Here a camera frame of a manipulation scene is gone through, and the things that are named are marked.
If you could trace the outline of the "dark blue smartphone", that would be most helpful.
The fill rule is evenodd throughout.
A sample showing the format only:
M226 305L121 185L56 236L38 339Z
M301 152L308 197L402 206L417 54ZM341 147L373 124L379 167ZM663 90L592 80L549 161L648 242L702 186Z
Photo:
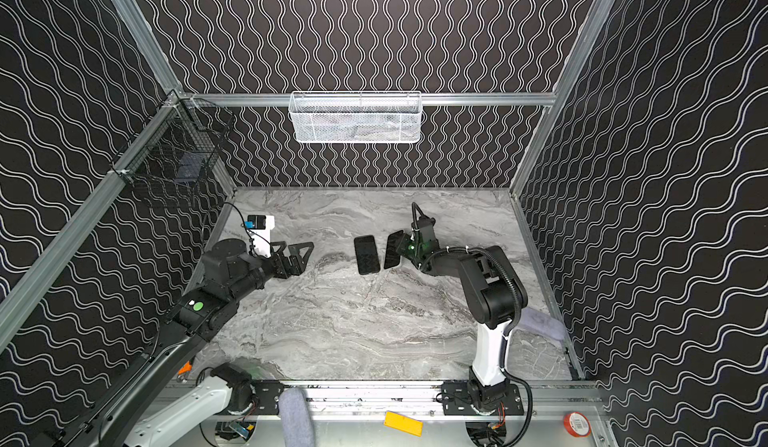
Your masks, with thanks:
M398 230L388 235L386 241L383 269L388 270L400 265L401 255L398 247L404 237L404 231Z

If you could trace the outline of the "white smartphone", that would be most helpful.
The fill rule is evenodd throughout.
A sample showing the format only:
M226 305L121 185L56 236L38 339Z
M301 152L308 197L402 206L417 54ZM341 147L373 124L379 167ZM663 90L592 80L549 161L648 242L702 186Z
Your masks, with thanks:
M353 240L358 273L361 276L376 274L381 270L375 237L365 235Z

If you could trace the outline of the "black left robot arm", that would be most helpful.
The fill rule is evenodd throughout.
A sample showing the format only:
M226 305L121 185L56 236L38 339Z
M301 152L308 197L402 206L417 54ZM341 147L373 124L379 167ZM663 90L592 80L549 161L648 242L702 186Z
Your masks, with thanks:
M236 315L243 299L272 279L300 276L311 242L271 242L268 256L249 252L240 239L217 242L202 256L201 284L162 318L150 345L113 386L66 427L44 432L35 446L170 446L222 412L248 415L258 407L249 374L221 366L200 385L153 416L157 396Z

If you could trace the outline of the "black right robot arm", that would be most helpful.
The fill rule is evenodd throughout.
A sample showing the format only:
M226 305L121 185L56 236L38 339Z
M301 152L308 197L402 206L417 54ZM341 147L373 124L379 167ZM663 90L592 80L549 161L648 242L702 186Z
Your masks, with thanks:
M489 412L510 391L508 341L528 305L527 292L501 247L442 247L434 226L434 218L417 216L411 223L412 232L399 241L396 252L425 275L460 281L478 327L467 389L473 407Z

